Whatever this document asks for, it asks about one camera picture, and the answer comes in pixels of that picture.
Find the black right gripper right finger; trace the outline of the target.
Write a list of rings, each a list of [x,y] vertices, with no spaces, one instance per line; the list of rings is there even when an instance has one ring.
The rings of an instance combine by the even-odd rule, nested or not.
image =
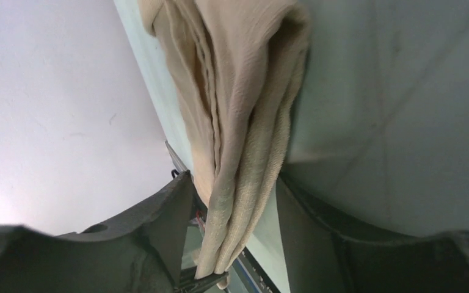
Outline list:
[[[426,237],[365,223],[279,179],[292,292],[469,292],[469,231]]]

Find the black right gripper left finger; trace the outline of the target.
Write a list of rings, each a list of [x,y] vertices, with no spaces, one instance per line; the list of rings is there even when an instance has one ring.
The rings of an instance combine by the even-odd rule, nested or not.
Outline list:
[[[81,233],[0,225],[0,292],[173,292],[193,196],[191,174],[182,172]]]

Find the beige cloth napkin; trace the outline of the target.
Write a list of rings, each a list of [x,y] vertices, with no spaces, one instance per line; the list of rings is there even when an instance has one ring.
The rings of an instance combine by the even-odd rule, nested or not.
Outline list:
[[[311,19],[298,1],[139,1],[178,94],[207,208],[196,279],[245,248],[285,159]]]

